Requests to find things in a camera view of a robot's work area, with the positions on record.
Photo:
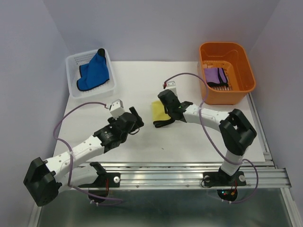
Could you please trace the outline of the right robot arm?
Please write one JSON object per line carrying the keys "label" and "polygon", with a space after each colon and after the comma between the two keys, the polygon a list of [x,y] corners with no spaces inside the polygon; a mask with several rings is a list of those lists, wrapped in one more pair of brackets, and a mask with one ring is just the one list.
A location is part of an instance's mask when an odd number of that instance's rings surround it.
{"label": "right robot arm", "polygon": [[244,154],[253,143],[257,132],[239,109],[231,112],[215,111],[199,107],[192,102],[180,102],[171,90],[164,90],[158,94],[164,106],[164,111],[175,121],[200,124],[207,133],[206,128],[221,133],[226,154],[221,154],[223,163],[215,177],[222,184],[229,184],[236,179]]}

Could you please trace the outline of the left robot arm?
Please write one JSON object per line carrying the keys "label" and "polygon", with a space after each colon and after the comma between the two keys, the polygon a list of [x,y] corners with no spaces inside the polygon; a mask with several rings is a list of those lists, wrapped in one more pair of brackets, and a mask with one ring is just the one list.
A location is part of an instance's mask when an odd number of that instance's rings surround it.
{"label": "left robot arm", "polygon": [[89,194],[94,203],[108,199],[110,187],[119,187],[120,174],[108,173],[99,162],[81,167],[89,159],[103,155],[124,143],[128,135],[136,134],[144,126],[142,118],[134,107],[128,112],[113,115],[108,125],[94,132],[81,144],[57,156],[31,161],[23,184],[39,207],[52,202],[59,193],[81,187],[101,187],[104,192],[98,196]]}

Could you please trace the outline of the yellow towel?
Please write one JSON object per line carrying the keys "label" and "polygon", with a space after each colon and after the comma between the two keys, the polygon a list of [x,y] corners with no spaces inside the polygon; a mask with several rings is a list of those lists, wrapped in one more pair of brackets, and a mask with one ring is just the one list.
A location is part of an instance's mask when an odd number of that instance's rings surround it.
{"label": "yellow towel", "polygon": [[151,103],[152,122],[155,128],[165,127],[175,122],[168,114],[165,113],[164,106],[161,101]]}

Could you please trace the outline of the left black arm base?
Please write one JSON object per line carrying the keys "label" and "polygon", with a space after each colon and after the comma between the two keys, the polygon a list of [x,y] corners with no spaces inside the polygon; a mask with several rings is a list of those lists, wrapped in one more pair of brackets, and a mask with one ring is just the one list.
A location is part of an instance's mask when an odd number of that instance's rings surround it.
{"label": "left black arm base", "polygon": [[93,183],[88,184],[89,188],[119,188],[121,174],[119,172],[106,172],[99,175]]}

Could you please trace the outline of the black and purple towel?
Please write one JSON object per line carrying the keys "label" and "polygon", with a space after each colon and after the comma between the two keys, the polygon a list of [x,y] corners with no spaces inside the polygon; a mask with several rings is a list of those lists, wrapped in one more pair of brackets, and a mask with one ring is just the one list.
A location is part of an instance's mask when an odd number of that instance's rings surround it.
{"label": "black and purple towel", "polygon": [[228,79],[223,68],[205,68],[204,75],[209,87],[228,87]]}

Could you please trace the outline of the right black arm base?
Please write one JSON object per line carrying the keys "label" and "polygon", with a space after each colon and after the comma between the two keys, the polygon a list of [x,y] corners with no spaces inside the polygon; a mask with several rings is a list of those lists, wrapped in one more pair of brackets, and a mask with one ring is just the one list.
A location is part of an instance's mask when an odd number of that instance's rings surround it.
{"label": "right black arm base", "polygon": [[205,187],[229,187],[229,186],[246,186],[246,178],[242,171],[237,171],[234,175],[229,176],[224,172],[204,172],[203,180]]}

